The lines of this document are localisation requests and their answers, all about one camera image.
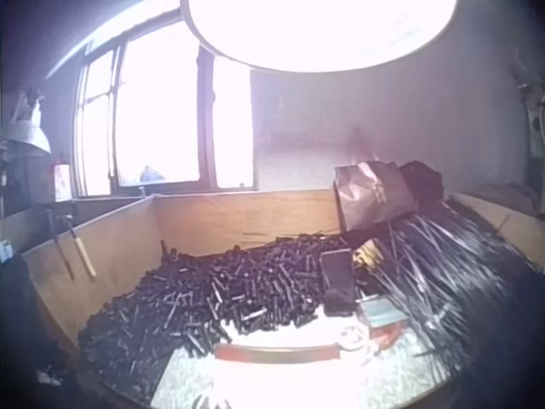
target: wooden box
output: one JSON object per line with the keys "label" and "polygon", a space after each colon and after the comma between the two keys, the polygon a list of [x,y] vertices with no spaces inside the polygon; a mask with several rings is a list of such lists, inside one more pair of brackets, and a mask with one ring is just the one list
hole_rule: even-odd
{"label": "wooden box", "polygon": [[[535,262],[545,264],[542,222],[480,199],[457,195]],[[255,247],[281,235],[338,233],[333,191],[152,196],[76,228],[98,274],[92,281],[69,233],[59,237],[75,280],[50,240],[24,254],[52,333],[67,348],[105,302],[131,291],[160,264],[160,240],[195,256]]]}

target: granite surface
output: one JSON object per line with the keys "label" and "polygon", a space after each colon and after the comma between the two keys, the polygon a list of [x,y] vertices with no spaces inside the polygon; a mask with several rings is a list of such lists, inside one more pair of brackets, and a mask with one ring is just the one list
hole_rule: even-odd
{"label": "granite surface", "polygon": [[[335,341],[339,329],[354,320],[326,319],[320,315],[300,329],[286,327],[249,336],[227,329],[236,344],[315,346]],[[228,395],[233,409],[238,409],[234,401],[240,407],[301,407],[304,403],[305,407],[335,404],[345,408],[390,409],[426,394],[445,379],[439,363],[425,352],[411,329],[376,356],[372,349],[363,348],[343,351],[340,360],[289,366],[225,363],[213,356],[192,359],[185,350],[178,349],[170,358],[152,407],[189,409],[200,395]]]}

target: lamp shade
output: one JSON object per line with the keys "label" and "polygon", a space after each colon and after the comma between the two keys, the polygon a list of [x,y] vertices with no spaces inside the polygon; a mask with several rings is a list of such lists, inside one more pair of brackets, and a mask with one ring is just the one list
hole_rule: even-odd
{"label": "lamp shade", "polygon": [[8,124],[2,132],[2,139],[13,156],[36,157],[51,153],[48,138],[30,120]]}
{"label": "lamp shade", "polygon": [[339,72],[423,47],[449,24],[456,0],[181,0],[205,48],[255,68]]}

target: window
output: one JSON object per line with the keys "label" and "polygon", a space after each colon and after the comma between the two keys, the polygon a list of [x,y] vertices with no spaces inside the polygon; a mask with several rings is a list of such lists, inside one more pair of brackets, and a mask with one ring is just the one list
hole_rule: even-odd
{"label": "window", "polygon": [[74,157],[82,196],[252,188],[250,71],[164,14],[87,56]]}

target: brown paper bag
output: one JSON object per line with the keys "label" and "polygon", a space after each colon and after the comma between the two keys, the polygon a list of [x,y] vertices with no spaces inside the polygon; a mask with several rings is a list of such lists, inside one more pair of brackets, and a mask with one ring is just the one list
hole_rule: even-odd
{"label": "brown paper bag", "polygon": [[362,162],[337,167],[335,173],[341,221],[348,232],[416,211],[416,202],[394,163]]}

